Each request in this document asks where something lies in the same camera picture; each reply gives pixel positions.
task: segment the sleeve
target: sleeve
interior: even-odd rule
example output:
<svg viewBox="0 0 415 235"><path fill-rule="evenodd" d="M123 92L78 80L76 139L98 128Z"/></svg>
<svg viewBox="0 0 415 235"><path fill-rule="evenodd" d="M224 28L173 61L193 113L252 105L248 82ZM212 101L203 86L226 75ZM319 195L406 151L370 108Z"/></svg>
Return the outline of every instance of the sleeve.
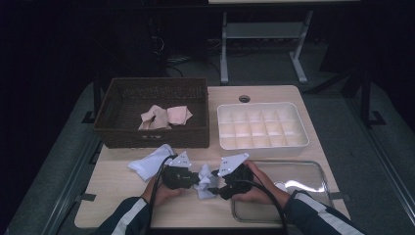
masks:
<svg viewBox="0 0 415 235"><path fill-rule="evenodd" d="M150 219L147 202L138 197L125 199L95 231L96 235L140 234Z"/></svg>
<svg viewBox="0 0 415 235"><path fill-rule="evenodd" d="M342 213L315 201L305 191L294 192L284 214L303 234L363 234Z"/></svg>

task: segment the round hole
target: round hole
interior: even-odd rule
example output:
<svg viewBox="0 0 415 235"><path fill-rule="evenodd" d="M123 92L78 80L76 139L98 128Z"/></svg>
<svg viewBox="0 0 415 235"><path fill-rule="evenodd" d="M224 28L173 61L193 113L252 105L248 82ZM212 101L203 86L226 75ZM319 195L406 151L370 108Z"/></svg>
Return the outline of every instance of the round hole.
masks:
<svg viewBox="0 0 415 235"><path fill-rule="evenodd" d="M251 98L247 95L242 95L239 97L239 101L241 101L242 103L248 103L251 100Z"/></svg>

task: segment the folded cloth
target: folded cloth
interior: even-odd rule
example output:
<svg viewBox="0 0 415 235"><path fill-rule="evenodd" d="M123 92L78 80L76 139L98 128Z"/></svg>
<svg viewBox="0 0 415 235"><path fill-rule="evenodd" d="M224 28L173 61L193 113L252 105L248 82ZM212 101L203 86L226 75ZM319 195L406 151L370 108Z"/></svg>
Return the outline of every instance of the folded cloth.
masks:
<svg viewBox="0 0 415 235"><path fill-rule="evenodd" d="M167 109L168 122L173 125L184 125L192 117L187 106L177 106Z"/></svg>
<svg viewBox="0 0 415 235"><path fill-rule="evenodd" d="M208 188L217 188L219 178L211 174L207 164L202 165L199 172L199 184L195 184L193 187L198 190L199 199L214 198L216 195L210 193Z"/></svg>
<svg viewBox="0 0 415 235"><path fill-rule="evenodd" d="M150 110L144 114L141 115L141 119L143 122L141 122L140 127L138 129L150 129L150 124L153 122L153 118L156 116L155 111L156 110L162 110L161 107L154 105Z"/></svg>
<svg viewBox="0 0 415 235"><path fill-rule="evenodd" d="M141 115L139 130L144 129L170 129L170 124L184 125L186 121L192 117L192 114L187 109L187 106L177 106L167 110L154 105L150 110Z"/></svg>
<svg viewBox="0 0 415 235"><path fill-rule="evenodd" d="M129 163L128 167L137 171L144 181L148 181L157 173L162 161L172 155L174 152L171 147L168 144L163 144L146 158Z"/></svg>
<svg viewBox="0 0 415 235"><path fill-rule="evenodd" d="M167 110L165 109L155 109L154 110L155 119L150 123L149 129L160 129L160 128L171 128L168 125L168 116Z"/></svg>

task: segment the black cable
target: black cable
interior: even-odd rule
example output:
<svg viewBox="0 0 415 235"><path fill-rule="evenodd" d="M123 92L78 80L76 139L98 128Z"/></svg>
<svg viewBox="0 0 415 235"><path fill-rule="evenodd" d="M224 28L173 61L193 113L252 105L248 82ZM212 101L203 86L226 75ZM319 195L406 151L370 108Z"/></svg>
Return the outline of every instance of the black cable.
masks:
<svg viewBox="0 0 415 235"><path fill-rule="evenodd" d="M235 180L235 181L232 181L231 183L248 183L258 188L259 190L262 190L262 192L264 192L268 196L268 198L272 201L272 203L274 204L275 208L278 211L278 214L280 215L281 222L283 223L283 233L288 234L287 221L284 216L283 209L281 208L281 205L278 203L278 200L274 197L274 195L271 192L269 192L267 188L265 188L264 186L258 183L255 183L249 180Z"/></svg>
<svg viewBox="0 0 415 235"><path fill-rule="evenodd" d="M174 70L174 71L177 71L177 72L179 72L180 73L180 76L181 77L183 77L183 72L181 71L181 70L179 70L179 69L177 69L177 68L174 68L174 67L170 67L170 66L167 66L167 67L165 67L166 69L171 69L171 70Z"/></svg>
<svg viewBox="0 0 415 235"><path fill-rule="evenodd" d="M149 202L150 218L149 218L149 222L147 223L145 234L150 234L149 231L150 231L150 227L151 227L151 224L152 224L153 207L154 207L154 204L155 204L155 201L156 201L156 193L157 193L157 190L159 189L159 182L160 182L162 169L164 168L164 164L165 164L165 162L167 162L167 160L175 159L176 157L177 157L177 155L168 156L167 158L165 158L162 161L158 172L156 173L156 179L155 179L155 184L153 185L152 197L150 198L150 202Z"/></svg>

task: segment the brown woven basket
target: brown woven basket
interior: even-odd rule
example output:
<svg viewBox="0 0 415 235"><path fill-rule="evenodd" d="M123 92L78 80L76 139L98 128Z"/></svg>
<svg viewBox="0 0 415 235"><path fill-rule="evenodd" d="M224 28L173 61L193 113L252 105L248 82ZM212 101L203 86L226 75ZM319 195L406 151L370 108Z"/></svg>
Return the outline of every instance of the brown woven basket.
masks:
<svg viewBox="0 0 415 235"><path fill-rule="evenodd" d="M192 117L171 129L138 130L141 115L153 105L187 106ZM207 148L208 87L204 78L114 78L94 124L109 148Z"/></svg>

